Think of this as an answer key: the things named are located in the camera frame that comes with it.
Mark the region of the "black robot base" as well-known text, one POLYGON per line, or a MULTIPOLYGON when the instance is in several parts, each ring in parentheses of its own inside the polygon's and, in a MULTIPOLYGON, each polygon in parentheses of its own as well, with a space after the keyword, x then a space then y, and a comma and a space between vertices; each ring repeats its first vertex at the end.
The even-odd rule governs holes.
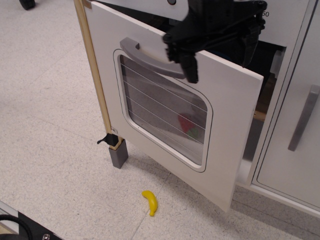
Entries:
POLYGON ((62 240, 54 232, 39 225, 35 221, 26 221, 26 218, 19 218, 18 216, 1 214, 1 221, 9 221, 18 224, 19 231, 16 234, 3 233, 0 235, 1 240, 62 240))

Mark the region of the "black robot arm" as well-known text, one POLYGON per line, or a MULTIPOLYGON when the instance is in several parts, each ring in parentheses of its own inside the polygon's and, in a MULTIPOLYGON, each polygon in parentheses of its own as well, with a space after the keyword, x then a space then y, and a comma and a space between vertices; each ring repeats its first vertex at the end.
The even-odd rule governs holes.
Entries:
POLYGON ((162 38, 188 82, 199 81, 196 53, 211 50, 247 67, 265 28, 264 0, 190 0, 188 13, 162 38))

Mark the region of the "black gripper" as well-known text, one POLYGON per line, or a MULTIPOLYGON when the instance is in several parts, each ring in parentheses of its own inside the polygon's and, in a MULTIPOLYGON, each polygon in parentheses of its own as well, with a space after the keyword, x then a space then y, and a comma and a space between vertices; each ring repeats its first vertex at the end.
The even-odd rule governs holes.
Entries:
POLYGON ((180 63, 187 81, 197 84, 195 53, 233 49, 230 58, 243 68, 252 61, 265 28, 264 0, 189 0, 186 17, 163 37, 170 61, 180 63))

